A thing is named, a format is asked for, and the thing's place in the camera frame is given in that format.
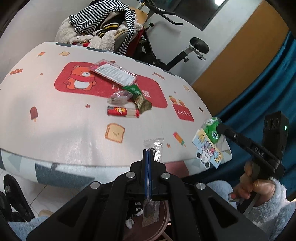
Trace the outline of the person's right hand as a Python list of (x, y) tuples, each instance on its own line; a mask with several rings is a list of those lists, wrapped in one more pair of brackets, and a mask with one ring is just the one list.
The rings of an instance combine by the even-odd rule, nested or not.
[(254, 206), (260, 206), (269, 201), (275, 192), (275, 183), (272, 180), (253, 180), (252, 161), (248, 161), (244, 166), (244, 174), (240, 177), (240, 182), (233, 188), (233, 192), (228, 194), (229, 201), (238, 201), (240, 198), (245, 200), (251, 197), (251, 192), (259, 195)]

